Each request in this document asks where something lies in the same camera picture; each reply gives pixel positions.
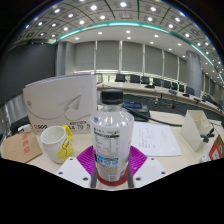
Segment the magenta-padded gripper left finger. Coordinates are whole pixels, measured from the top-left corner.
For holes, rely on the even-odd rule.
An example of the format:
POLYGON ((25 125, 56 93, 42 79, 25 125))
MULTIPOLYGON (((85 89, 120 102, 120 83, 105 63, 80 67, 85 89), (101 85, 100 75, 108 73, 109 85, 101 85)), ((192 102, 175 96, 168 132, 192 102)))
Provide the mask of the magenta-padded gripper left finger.
POLYGON ((77 157, 69 157, 56 175, 81 187, 95 188, 97 173, 93 147, 88 147, 77 157))

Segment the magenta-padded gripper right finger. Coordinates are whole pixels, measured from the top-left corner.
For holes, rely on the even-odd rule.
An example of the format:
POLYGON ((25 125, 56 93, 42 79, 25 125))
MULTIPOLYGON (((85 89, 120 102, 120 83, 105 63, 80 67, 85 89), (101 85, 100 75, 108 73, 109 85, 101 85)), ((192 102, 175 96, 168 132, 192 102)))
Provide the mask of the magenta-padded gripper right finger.
POLYGON ((154 157, 147 157, 132 146, 128 161, 127 183, 129 188, 141 188, 167 175, 167 171, 154 157))

